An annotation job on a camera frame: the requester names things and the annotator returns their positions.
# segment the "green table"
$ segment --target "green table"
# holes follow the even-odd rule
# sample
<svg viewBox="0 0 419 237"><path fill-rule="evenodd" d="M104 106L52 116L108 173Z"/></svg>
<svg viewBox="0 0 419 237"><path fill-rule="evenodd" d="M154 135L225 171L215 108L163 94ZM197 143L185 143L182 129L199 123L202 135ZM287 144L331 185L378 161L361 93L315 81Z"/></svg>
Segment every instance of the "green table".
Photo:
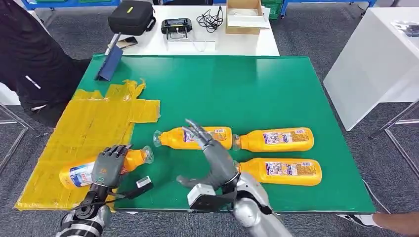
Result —
<svg viewBox="0 0 419 237"><path fill-rule="evenodd" d="M109 83L95 81L103 55L96 55L79 88L99 89ZM307 57L247 56L124 56L112 83L146 80L142 99L161 100L157 123L136 124L131 143L135 149L153 148L155 161L124 177L119 191L134 188L149 175L154 188L135 198L115 203L117 210L186 211L189 190L177 175L203 177L209 165L202 151L155 148L153 133L186 125L189 118L202 126L229 126L235 134L257 129L309 127L314 147L307 152L235 152L237 161L251 158L310 158L323 170L322 182L313 187L263 184L276 212L359 212L375 208L363 185L351 153Z"/></svg>

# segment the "black case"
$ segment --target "black case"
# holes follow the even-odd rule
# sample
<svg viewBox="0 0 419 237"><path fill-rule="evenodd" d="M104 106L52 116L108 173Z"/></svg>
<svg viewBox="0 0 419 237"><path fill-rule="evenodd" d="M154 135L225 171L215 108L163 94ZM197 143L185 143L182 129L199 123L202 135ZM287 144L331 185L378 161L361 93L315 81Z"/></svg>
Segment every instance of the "black case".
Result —
<svg viewBox="0 0 419 237"><path fill-rule="evenodd" d="M140 36L153 28L156 19L151 3L125 0L108 17L108 23L115 34Z"/></svg>

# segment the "plastic bottle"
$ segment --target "plastic bottle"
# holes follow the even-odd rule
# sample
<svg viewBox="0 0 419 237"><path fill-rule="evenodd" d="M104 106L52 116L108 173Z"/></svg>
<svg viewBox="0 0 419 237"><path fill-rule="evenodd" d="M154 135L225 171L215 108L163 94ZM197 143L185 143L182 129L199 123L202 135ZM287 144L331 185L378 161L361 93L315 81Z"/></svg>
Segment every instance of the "plastic bottle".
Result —
<svg viewBox="0 0 419 237"><path fill-rule="evenodd" d="M320 164L313 159L253 158L237 165L261 183L314 186L322 180Z"/></svg>
<svg viewBox="0 0 419 237"><path fill-rule="evenodd" d="M230 149L232 146L232 132L229 127L203 127L211 136L219 141L225 149ZM155 131L153 142L156 147L161 145L169 146L173 149L179 150L200 150L191 134L182 130L181 127L174 128L167 132Z"/></svg>
<svg viewBox="0 0 419 237"><path fill-rule="evenodd" d="M131 172L144 163L151 164L153 160L153 152L149 146L145 146L141 150L129 150L125 156L121 174ZM91 157L63 167L60 171L60 181L63 186L73 189L92 184L91 173L95 161L96 157Z"/></svg>
<svg viewBox="0 0 419 237"><path fill-rule="evenodd" d="M280 128L255 130L247 135L233 135L233 149L251 152L296 152L308 151L314 145L310 128Z"/></svg>

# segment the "smartphone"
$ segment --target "smartphone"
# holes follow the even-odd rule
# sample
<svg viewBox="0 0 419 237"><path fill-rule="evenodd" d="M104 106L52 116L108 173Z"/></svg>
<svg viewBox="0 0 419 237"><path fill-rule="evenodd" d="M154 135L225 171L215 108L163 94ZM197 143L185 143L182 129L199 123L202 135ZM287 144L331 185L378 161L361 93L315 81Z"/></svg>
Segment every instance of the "smartphone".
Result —
<svg viewBox="0 0 419 237"><path fill-rule="evenodd" d="M138 44L137 39L134 36L131 36L131 37L128 37L126 39L119 40L117 42L117 47L118 48L127 48L127 47L130 47L130 46L136 45L136 44ZM112 44L111 43L108 44L108 48L111 48L111 47L112 47Z"/></svg>

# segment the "yellow packing tape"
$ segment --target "yellow packing tape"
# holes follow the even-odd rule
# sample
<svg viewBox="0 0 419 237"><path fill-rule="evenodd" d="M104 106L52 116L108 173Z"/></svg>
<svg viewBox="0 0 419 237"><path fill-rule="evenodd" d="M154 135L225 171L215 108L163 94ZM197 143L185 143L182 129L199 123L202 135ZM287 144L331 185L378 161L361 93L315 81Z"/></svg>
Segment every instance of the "yellow packing tape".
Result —
<svg viewBox="0 0 419 237"><path fill-rule="evenodd" d="M96 156L105 147L128 144L133 123L157 122L160 100L137 99L145 83L125 80L112 84L103 97L99 91L77 90L39 158L15 208L68 210L85 197L88 186L65 189L60 169L77 160Z"/></svg>

